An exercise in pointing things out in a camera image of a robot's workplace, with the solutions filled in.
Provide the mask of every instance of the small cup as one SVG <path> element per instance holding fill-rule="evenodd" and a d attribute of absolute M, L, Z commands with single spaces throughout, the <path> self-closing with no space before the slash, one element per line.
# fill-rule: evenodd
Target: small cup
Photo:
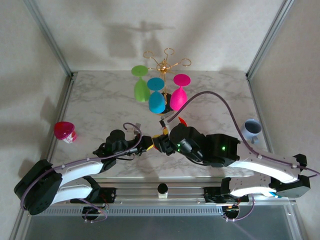
<path fill-rule="evenodd" d="M 71 144 L 77 139 L 75 125 L 68 121 L 60 121 L 54 125 L 54 135 L 57 139 Z"/>
<path fill-rule="evenodd" d="M 248 119 L 241 127 L 241 133 L 245 139 L 249 140 L 252 144 L 258 143 L 258 135 L 261 133 L 262 126 L 258 120 Z"/>
<path fill-rule="evenodd" d="M 158 186 L 158 197 L 160 199 L 168 198 L 168 186 L 165 183 L 160 183 Z"/>

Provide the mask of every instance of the pink cup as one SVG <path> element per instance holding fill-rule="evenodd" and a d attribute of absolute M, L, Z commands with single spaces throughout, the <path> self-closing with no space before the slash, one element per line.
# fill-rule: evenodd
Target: pink cup
<path fill-rule="evenodd" d="M 68 121 L 60 121 L 54 125 L 54 135 L 57 139 L 71 144 L 77 139 L 75 125 Z"/>

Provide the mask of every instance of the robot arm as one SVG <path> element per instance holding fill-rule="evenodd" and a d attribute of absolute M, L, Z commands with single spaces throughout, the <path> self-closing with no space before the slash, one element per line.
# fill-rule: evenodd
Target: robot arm
<path fill-rule="evenodd" d="M 187 127 L 181 123 L 174 127 L 167 127 L 168 134 L 151 138 L 142 136 L 139 144 L 132 148 L 140 136 L 131 141 L 125 140 L 121 130 L 114 130 L 106 142 L 93 152 L 99 158 L 141 155 L 153 145 L 157 150 L 166 155 L 175 152 L 184 155 L 193 163 L 212 166 L 214 168 L 235 167 L 250 169 L 261 173 L 249 177 L 227 177 L 223 179 L 219 194 L 222 196 L 233 195 L 242 197 L 252 193 L 279 193 L 284 197 L 300 197 L 310 189 L 309 178 L 300 175 L 300 169 L 269 161 L 263 157 L 252 154 L 243 142 L 237 138 L 224 134 L 203 135 L 194 127 Z M 306 166 L 304 155 L 294 157 L 280 157 L 264 152 L 263 156 L 282 158 L 287 163 L 297 166 Z M 70 199 L 86 199 L 88 202 L 97 202 L 100 186 L 87 175 L 96 175 L 107 171 L 116 164 L 117 158 L 111 157 L 103 160 L 90 160 L 74 164 L 70 167 L 50 172 L 39 180 L 24 199 L 24 206 L 31 215 L 43 212 L 50 205 Z M 23 177 L 14 188 L 16 195 L 22 199 L 26 189 L 41 174 L 52 169 L 52 164 L 40 160 Z"/>

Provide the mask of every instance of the white mug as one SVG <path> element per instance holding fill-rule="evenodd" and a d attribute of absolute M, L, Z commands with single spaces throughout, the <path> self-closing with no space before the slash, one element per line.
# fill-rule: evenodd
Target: white mug
<path fill-rule="evenodd" d="M 259 142 L 257 135 L 261 133 L 261 130 L 261 123 L 253 118 L 246 120 L 241 127 L 242 135 L 252 144 Z"/>

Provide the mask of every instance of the marble table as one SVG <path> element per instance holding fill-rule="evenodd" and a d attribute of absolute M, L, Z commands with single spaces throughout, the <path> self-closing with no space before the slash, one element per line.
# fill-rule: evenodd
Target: marble table
<path fill-rule="evenodd" d="M 188 96 L 201 91 L 214 91 L 225 98 L 239 125 L 249 118 L 257 119 L 257 113 L 243 71 L 179 71 L 191 77 L 185 87 Z M 144 78 L 158 77 L 150 71 Z M 168 75 L 167 88 L 173 92 L 177 86 Z M 161 134 L 160 116 L 149 111 L 148 103 L 137 102 L 134 85 L 138 78 L 130 71 L 80 71 L 75 79 L 67 104 L 64 121 L 72 122 L 78 134 L 72 144 L 58 141 L 51 162 L 55 165 L 85 157 L 95 157 L 92 152 L 106 140 L 110 132 L 121 129 L 125 122 L 140 123 L 143 134 Z M 236 138 L 239 135 L 224 104 L 213 95 L 196 98 L 180 115 L 189 126 L 200 133 L 223 133 Z M 133 135 L 127 134 L 127 140 Z M 260 147 L 266 150 L 262 133 Z M 99 178 L 200 178 L 237 177 L 254 174 L 242 168 L 212 168 L 188 161 L 179 153 L 166 156 L 151 149 L 133 161 L 118 160 Z"/>

